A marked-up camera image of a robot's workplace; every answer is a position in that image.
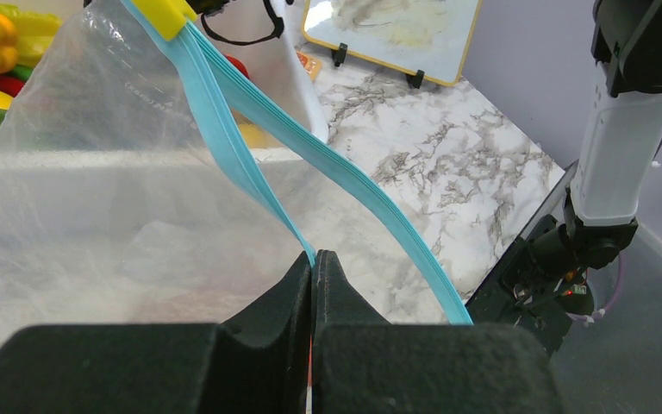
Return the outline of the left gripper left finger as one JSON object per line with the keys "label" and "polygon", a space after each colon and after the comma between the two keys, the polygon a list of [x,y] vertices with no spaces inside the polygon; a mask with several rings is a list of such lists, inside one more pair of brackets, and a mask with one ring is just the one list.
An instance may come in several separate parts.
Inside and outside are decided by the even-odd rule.
{"label": "left gripper left finger", "polygon": [[0,348],[0,413],[302,413],[305,254],[223,323],[40,325]]}

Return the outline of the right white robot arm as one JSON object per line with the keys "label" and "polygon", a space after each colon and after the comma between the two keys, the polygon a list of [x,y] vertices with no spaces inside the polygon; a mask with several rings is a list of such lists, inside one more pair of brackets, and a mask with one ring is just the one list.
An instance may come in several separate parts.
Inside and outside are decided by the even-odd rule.
{"label": "right white robot arm", "polygon": [[615,261],[633,240],[640,190],[662,141],[662,1],[598,1],[591,54],[593,107],[561,220],[540,218],[503,286],[517,324],[548,353],[562,344],[589,269]]}

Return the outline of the clear zip top bag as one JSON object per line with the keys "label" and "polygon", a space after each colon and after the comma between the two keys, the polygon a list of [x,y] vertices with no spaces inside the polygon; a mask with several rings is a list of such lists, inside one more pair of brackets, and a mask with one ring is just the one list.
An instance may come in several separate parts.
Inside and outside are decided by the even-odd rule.
{"label": "clear zip top bag", "polygon": [[[237,124],[309,165],[272,185]],[[129,1],[70,18],[0,126],[0,160],[207,154],[217,173],[0,171],[0,348],[37,325],[224,321],[301,254],[422,284],[434,322],[471,319],[428,245],[369,177],[222,63],[193,25],[165,41]]]}

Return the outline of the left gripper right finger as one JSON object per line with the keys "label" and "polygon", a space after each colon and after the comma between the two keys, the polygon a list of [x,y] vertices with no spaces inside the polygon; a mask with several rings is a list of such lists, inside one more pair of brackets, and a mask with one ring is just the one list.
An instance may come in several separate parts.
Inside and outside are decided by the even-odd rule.
{"label": "left gripper right finger", "polygon": [[560,413],[532,335],[501,324],[393,324],[322,250],[312,276],[315,413]]}

